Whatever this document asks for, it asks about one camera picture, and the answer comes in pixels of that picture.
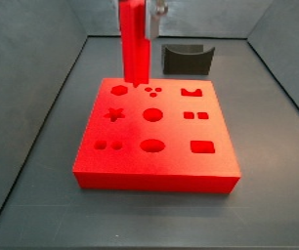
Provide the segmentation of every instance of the red block side face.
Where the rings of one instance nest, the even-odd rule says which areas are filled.
[[[117,86],[129,87],[101,83],[72,168],[79,186],[230,192],[241,174],[210,82],[151,79],[114,95]]]

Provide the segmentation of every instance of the hole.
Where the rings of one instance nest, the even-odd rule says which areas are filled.
[[[157,108],[147,108],[143,111],[143,119],[149,122],[155,122],[162,118],[162,111]]]
[[[190,150],[193,153],[214,153],[213,142],[190,141]]]
[[[103,150],[106,148],[106,141],[95,141],[93,148],[97,150]]]
[[[181,89],[181,96],[183,97],[201,97],[202,96],[202,90],[197,89],[195,91],[187,91],[186,89]]]
[[[122,86],[122,85],[118,85],[118,86],[114,86],[111,88],[111,91],[110,93],[114,95],[114,96],[122,96],[127,93],[127,87],[126,86]]]
[[[110,118],[110,122],[115,122],[118,118],[125,118],[125,115],[122,114],[122,109],[123,108],[109,108],[109,112],[103,114],[102,117]]]
[[[183,118],[185,119],[194,119],[195,115],[193,112],[183,112]]]
[[[198,112],[197,116],[198,116],[198,119],[203,119],[203,120],[209,119],[209,115],[206,112]]]
[[[113,143],[111,143],[111,148],[113,148],[114,150],[119,150],[119,149],[122,148],[122,143],[121,143],[121,142],[113,142]]]
[[[165,148],[162,141],[155,139],[147,139],[141,142],[141,149],[145,152],[161,152]]]

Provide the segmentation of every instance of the shape sorter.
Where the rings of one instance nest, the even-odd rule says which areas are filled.
[[[122,0],[121,18],[142,3]],[[101,82],[72,167],[80,188],[229,193],[241,174],[211,83],[149,79],[129,67],[147,64],[147,41],[122,41],[125,78]]]

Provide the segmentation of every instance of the circular hole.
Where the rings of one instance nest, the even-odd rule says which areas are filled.
[[[106,141],[95,141],[93,148],[97,150],[103,150],[106,148]]]
[[[143,111],[143,119],[149,122],[155,122],[162,118],[162,111],[157,108],[147,108]]]
[[[113,142],[113,143],[111,143],[111,148],[113,148],[114,150],[119,150],[119,149],[122,148],[122,143],[121,143],[121,142]]]
[[[147,139],[141,142],[141,149],[145,152],[161,152],[163,148],[163,142],[157,139]]]

